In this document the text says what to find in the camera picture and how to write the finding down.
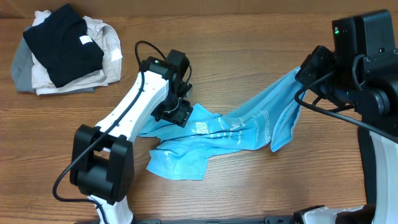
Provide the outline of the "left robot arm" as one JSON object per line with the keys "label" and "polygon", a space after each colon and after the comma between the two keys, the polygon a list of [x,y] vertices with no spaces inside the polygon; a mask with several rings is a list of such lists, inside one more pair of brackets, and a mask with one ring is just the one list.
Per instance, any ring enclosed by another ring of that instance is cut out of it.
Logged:
{"label": "left robot arm", "polygon": [[140,63],[133,87],[94,127],[81,125],[73,141],[70,182],[95,205],[99,223],[132,223],[127,193],[134,178],[133,144],[149,118],[184,127],[193,111],[182,80],[191,70],[183,52]]}

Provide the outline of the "light blue t-shirt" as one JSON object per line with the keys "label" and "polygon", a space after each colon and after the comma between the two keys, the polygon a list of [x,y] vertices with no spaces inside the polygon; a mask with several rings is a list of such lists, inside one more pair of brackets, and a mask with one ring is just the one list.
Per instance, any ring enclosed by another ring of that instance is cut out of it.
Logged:
{"label": "light blue t-shirt", "polygon": [[293,139],[300,116],[294,96],[303,85],[295,79],[299,68],[278,79],[232,112],[222,115],[196,104],[185,127],[149,118],[140,130],[156,137],[147,170],[170,180],[202,180],[209,158],[269,145],[276,152]]}

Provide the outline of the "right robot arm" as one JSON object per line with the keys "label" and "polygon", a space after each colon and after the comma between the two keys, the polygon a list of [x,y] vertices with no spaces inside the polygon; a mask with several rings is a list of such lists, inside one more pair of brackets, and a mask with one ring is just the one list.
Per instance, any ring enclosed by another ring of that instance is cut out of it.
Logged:
{"label": "right robot arm", "polygon": [[358,208],[309,207],[292,223],[397,222],[397,47],[391,13],[386,9],[332,22],[335,48],[319,45],[307,56],[296,79],[316,102],[299,104],[358,127],[363,169],[375,187],[375,202]]}

